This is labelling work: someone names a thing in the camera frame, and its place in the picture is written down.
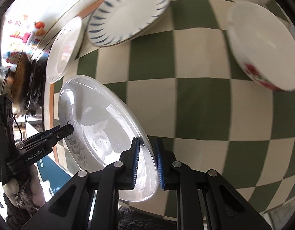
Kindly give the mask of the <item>left hand on gripper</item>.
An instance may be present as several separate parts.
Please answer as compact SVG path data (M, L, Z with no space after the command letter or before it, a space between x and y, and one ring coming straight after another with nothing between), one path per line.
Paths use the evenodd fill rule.
M4 194L12 206L36 213L46 202L35 165L29 167L18 179L11 178L3 185Z

